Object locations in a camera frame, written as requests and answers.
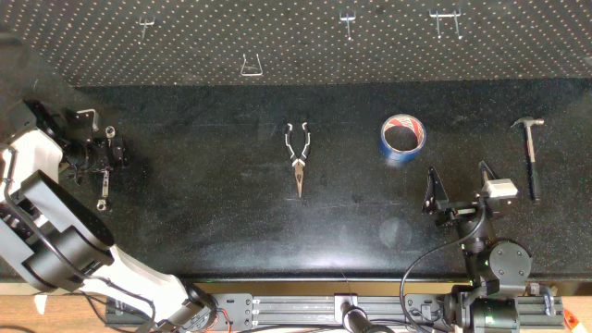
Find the black tabletop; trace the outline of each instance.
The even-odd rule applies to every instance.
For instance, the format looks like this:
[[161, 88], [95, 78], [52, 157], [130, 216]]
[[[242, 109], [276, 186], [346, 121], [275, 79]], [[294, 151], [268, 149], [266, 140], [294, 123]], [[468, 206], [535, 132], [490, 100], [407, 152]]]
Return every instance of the black tabletop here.
[[[427, 167], [452, 200], [474, 196], [485, 160], [520, 197], [494, 224], [534, 256], [531, 278], [592, 278], [592, 81], [498, 80], [274, 87], [85, 88], [104, 125], [128, 140], [99, 214], [147, 265], [194, 280], [398, 279], [457, 236], [421, 213]], [[427, 140], [408, 165], [385, 163], [382, 123], [419, 118]], [[542, 202], [528, 198], [524, 131], [533, 127]], [[307, 121], [311, 153], [298, 198], [286, 123]], [[293, 134], [302, 147], [302, 131]], [[100, 176], [62, 185], [90, 207]], [[459, 249], [428, 257], [415, 278], [464, 277]], [[14, 277], [0, 264], [4, 280]]]

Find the wooden floor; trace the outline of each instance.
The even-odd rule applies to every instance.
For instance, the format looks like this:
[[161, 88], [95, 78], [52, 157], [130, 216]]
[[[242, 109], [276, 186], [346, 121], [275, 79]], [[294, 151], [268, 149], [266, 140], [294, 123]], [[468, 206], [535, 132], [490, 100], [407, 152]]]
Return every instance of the wooden floor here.
[[[592, 297], [564, 297], [563, 303], [588, 328], [592, 329]], [[103, 315], [105, 308], [97, 304]], [[42, 332], [113, 332], [104, 327], [86, 299], [78, 296], [49, 296], [45, 314], [37, 312], [32, 296], [0, 296], [0, 327], [24, 327]], [[2, 329], [0, 332], [14, 330]], [[546, 333], [563, 331], [545, 330]]]

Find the blue tape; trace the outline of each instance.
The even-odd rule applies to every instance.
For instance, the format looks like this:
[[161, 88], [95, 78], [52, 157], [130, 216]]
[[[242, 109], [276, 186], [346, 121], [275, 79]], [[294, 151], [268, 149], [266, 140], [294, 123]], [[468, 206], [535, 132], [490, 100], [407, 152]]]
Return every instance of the blue tape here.
[[[397, 126], [404, 126], [415, 133], [418, 143], [417, 147], [410, 151], [400, 151], [389, 145], [385, 138], [385, 132], [388, 129]], [[382, 124], [382, 128], [380, 129], [380, 151], [388, 159], [395, 161], [412, 160], [419, 154], [419, 151], [424, 148], [424, 144], [426, 144], [426, 129], [424, 128], [424, 124], [415, 117], [409, 115], [396, 115], [390, 117], [384, 124]]]

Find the hammer head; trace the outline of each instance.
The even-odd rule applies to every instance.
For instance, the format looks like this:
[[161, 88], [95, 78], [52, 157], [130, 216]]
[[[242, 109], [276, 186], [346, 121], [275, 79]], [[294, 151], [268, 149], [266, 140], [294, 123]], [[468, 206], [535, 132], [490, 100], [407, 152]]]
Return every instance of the hammer head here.
[[518, 125], [518, 124], [524, 124], [525, 127], [531, 127], [533, 125], [543, 125], [545, 123], [545, 120], [543, 119], [534, 119], [532, 117], [521, 117], [520, 119], [516, 120], [513, 125], [510, 126], [510, 128]]

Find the hammer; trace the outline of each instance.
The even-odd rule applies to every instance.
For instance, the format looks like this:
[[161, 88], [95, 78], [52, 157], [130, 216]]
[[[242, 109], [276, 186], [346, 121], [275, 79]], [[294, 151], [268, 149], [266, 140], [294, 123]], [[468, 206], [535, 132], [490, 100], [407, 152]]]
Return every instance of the hammer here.
[[529, 168], [528, 172], [530, 174], [530, 196], [531, 198], [539, 202], [540, 201], [540, 180], [538, 179], [537, 169], [535, 168], [535, 146], [533, 145], [533, 136], [530, 133], [530, 127], [533, 125], [543, 125], [545, 120], [543, 119], [534, 119], [532, 117], [522, 117], [516, 122], [511, 125], [511, 128], [518, 125], [523, 124], [524, 129], [526, 130], [526, 145], [527, 145], [527, 152], [528, 152], [528, 162]]

